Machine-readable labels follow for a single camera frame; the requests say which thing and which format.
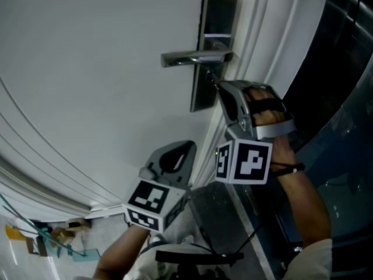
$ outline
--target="white door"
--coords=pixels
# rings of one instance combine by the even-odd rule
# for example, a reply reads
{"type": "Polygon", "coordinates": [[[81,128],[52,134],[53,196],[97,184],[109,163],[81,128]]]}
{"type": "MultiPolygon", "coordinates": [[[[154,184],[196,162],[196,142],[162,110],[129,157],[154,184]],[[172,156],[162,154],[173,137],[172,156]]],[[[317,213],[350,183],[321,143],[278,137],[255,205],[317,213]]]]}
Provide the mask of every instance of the white door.
{"type": "Polygon", "coordinates": [[[0,0],[0,153],[43,186],[90,207],[121,202],[156,149],[191,139],[201,0],[0,0]]]}

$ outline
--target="black strap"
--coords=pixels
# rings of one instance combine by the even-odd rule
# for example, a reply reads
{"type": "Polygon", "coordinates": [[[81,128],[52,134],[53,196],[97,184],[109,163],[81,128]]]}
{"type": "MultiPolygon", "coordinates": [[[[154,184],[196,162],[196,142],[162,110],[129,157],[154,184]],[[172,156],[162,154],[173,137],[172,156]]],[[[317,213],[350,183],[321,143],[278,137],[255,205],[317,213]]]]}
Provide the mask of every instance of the black strap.
{"type": "Polygon", "coordinates": [[[305,169],[305,166],[304,166],[303,163],[295,164],[295,165],[288,165],[288,164],[271,162],[271,164],[285,166],[286,168],[283,169],[283,170],[280,170],[280,171],[276,171],[276,172],[270,171],[269,172],[269,177],[279,177],[279,176],[282,176],[282,175],[285,175],[285,174],[290,174],[290,173],[295,173],[295,172],[298,172],[298,171],[303,171],[305,169]]]}
{"type": "Polygon", "coordinates": [[[260,113],[266,110],[284,112],[282,100],[280,99],[263,99],[254,100],[248,103],[250,114],[260,113]]]}
{"type": "Polygon", "coordinates": [[[243,253],[233,254],[186,254],[173,253],[166,251],[156,252],[156,261],[161,263],[180,264],[188,263],[193,265],[217,265],[217,264],[232,264],[239,259],[243,259],[243,253]]]}

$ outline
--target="forearm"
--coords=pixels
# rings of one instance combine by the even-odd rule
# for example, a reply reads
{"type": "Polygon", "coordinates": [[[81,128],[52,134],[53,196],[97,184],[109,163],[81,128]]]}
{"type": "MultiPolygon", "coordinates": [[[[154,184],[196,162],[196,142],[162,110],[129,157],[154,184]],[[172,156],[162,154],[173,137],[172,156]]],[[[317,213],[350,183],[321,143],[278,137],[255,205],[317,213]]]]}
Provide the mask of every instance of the forearm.
{"type": "Polygon", "coordinates": [[[279,181],[289,200],[303,246],[331,238],[328,211],[307,175],[299,171],[280,176],[279,181]]]}
{"type": "Polygon", "coordinates": [[[94,278],[123,279],[135,263],[148,235],[149,230],[131,226],[101,256],[94,278]]]}

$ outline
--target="lever handle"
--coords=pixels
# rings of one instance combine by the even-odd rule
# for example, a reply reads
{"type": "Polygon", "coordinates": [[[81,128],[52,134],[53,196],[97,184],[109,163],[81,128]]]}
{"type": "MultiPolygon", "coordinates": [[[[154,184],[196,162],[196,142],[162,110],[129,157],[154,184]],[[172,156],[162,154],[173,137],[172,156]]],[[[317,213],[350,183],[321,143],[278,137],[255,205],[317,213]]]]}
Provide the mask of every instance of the lever handle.
{"type": "Polygon", "coordinates": [[[186,51],[171,52],[161,55],[163,68],[176,67],[179,65],[205,64],[214,65],[229,62],[233,58],[232,51],[186,51]]]}

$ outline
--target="sleeve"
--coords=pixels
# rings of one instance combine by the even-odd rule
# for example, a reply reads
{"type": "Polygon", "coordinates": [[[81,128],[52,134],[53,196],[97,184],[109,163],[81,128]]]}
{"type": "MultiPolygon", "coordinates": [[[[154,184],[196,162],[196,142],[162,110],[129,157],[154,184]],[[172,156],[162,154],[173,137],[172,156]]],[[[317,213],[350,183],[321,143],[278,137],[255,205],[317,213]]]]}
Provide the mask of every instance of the sleeve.
{"type": "Polygon", "coordinates": [[[289,264],[284,280],[330,279],[332,240],[314,243],[300,252],[289,264]]]}

